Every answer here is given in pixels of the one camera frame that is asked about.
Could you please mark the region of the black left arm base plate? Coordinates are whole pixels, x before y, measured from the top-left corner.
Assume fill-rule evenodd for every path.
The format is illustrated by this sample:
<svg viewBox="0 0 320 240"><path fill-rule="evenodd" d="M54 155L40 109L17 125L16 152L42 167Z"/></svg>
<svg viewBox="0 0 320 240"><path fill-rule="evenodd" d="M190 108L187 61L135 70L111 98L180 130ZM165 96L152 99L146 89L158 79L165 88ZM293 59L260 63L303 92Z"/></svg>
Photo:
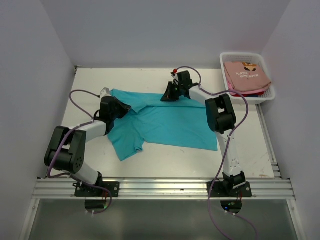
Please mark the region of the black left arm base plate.
<svg viewBox="0 0 320 240"><path fill-rule="evenodd" d="M117 198L120 190L120 183L118 181L102 181L95 187L73 183L75 187L75 197L95 198L95 197L115 197Z"/></svg>

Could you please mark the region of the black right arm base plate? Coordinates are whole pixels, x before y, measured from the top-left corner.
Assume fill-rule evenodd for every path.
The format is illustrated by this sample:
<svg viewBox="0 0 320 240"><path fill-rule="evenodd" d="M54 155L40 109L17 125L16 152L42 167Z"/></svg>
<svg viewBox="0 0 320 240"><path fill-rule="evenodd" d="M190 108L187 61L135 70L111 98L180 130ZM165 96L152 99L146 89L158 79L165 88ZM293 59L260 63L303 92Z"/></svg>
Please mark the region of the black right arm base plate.
<svg viewBox="0 0 320 240"><path fill-rule="evenodd" d="M223 181L216 181L210 193L212 198L251 198L252 196L251 186L248 181L234 189L228 187Z"/></svg>

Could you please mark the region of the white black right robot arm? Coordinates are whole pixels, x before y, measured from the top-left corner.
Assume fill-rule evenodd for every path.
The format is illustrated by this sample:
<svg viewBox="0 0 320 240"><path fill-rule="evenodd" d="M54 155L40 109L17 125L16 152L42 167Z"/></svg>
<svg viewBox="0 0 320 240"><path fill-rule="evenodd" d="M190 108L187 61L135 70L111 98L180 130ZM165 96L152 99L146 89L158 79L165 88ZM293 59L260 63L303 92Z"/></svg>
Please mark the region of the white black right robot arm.
<svg viewBox="0 0 320 240"><path fill-rule="evenodd" d="M223 180L216 176L207 188L209 197L232 197L246 188L247 180L238 157L235 131L244 123L249 114L249 104L244 100L246 112L240 123L237 123L236 114L228 93L230 90L209 92L202 87L202 82L193 82L189 71L174 69L171 72L173 78L167 85L167 89L161 98L162 102L175 102L180 97L195 100L205 106L207 123L211 131L216 134L222 153L222 162L218 175L222 173Z"/></svg>

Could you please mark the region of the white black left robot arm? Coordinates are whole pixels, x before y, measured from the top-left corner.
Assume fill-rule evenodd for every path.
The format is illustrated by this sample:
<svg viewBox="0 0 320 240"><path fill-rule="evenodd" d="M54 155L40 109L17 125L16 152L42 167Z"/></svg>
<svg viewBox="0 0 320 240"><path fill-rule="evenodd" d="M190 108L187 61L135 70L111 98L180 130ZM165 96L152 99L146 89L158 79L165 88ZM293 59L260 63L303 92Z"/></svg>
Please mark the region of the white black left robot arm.
<svg viewBox="0 0 320 240"><path fill-rule="evenodd" d="M104 96L90 121L74 127L57 126L49 142L44 163L50 179L68 176L86 186L92 196L103 193L102 174L85 163L86 144L108 135L117 119L125 117L131 106L114 96Z"/></svg>

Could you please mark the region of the turquoise t shirt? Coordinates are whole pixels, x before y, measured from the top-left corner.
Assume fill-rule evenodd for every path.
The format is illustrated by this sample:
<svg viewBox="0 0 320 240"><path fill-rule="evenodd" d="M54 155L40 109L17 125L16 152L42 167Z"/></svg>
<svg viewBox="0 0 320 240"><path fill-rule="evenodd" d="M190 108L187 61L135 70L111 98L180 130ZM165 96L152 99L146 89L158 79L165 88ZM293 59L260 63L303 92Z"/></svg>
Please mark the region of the turquoise t shirt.
<svg viewBox="0 0 320 240"><path fill-rule="evenodd" d="M124 161L143 150L144 143L217 151L216 134L201 103L181 97L163 102L161 94L112 89L110 94L131 109L114 121L108 134L116 155Z"/></svg>

